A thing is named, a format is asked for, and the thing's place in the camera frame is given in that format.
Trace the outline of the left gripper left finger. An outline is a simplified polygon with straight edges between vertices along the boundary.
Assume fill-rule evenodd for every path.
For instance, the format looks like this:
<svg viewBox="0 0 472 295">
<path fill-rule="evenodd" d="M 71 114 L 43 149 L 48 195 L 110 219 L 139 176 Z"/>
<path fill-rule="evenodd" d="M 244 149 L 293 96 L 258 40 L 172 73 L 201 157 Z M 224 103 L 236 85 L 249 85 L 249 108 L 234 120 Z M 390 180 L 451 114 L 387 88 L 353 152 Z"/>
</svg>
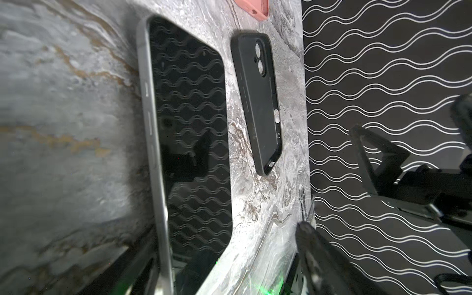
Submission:
<svg viewBox="0 0 472 295">
<path fill-rule="evenodd" d="M 80 295 L 153 295 L 159 278 L 155 239 L 141 241 L 114 261 Z"/>
</svg>

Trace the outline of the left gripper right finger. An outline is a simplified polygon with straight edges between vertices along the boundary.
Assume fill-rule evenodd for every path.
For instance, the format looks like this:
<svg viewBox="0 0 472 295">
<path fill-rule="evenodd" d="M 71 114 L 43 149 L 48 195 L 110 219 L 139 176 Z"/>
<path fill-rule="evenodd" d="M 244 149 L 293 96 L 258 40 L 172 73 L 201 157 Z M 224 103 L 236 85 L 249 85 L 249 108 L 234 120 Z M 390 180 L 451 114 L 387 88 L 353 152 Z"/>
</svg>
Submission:
<svg viewBox="0 0 472 295">
<path fill-rule="evenodd" d="M 305 295 L 385 295 L 308 222 L 297 224 L 297 252 Z"/>
</svg>

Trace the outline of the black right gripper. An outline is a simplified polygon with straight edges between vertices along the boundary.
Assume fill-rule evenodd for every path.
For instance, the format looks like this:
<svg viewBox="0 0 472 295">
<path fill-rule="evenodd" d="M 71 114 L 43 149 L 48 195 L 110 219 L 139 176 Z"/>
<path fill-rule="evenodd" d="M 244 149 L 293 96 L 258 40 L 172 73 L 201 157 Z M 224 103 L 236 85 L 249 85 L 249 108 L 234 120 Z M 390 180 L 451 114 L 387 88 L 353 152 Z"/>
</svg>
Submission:
<svg viewBox="0 0 472 295">
<path fill-rule="evenodd" d="M 371 195 L 389 195 L 410 152 L 360 125 L 349 135 L 364 188 Z M 458 170 L 448 170 L 422 165 L 406 172 L 397 184 L 395 206 L 429 220 L 470 225 L 472 166 L 462 163 Z"/>
</svg>

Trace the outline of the black phone case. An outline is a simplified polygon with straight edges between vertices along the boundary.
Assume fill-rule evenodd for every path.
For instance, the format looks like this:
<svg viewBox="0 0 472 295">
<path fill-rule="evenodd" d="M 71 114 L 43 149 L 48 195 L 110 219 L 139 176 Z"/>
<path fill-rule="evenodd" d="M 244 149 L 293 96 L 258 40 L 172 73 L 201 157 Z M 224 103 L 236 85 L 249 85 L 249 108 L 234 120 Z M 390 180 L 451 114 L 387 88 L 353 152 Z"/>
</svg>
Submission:
<svg viewBox="0 0 472 295">
<path fill-rule="evenodd" d="M 256 173 L 266 177 L 283 151 L 272 44 L 264 33 L 240 32 L 231 52 Z"/>
</svg>

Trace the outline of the black phone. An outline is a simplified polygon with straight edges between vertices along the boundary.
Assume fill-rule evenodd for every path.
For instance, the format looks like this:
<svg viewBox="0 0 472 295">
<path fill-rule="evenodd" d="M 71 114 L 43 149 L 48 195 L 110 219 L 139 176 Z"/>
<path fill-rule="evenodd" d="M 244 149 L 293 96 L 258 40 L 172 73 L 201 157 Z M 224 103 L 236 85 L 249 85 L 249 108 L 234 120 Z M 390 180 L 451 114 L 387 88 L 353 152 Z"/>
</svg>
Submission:
<svg viewBox="0 0 472 295">
<path fill-rule="evenodd" d="M 136 30 L 147 157 L 165 295 L 194 295 L 232 237 L 221 55 L 159 15 Z"/>
</svg>

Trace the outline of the pink phone case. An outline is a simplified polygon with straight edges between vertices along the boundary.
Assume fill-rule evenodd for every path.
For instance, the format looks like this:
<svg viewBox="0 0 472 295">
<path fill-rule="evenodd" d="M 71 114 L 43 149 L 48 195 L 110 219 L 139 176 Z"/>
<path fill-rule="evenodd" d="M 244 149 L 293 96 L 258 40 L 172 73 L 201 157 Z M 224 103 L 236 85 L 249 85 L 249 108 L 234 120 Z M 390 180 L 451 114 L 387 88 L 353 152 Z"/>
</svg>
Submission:
<svg viewBox="0 0 472 295">
<path fill-rule="evenodd" d="M 262 22 L 269 18 L 269 0 L 234 0 L 234 2 L 257 21 Z"/>
</svg>

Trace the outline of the silver spanner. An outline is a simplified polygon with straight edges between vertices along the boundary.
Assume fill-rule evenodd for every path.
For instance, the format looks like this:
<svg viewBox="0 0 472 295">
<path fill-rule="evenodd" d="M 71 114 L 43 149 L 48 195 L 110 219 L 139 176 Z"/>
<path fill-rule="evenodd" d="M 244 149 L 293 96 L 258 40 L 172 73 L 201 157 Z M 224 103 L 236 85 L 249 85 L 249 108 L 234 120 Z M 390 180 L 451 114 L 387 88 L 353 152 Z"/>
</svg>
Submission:
<svg viewBox="0 0 472 295">
<path fill-rule="evenodd" d="M 304 186 L 300 185 L 298 200 L 301 208 L 301 220 L 315 227 L 315 195 L 311 193 L 310 189 L 307 191 Z"/>
</svg>

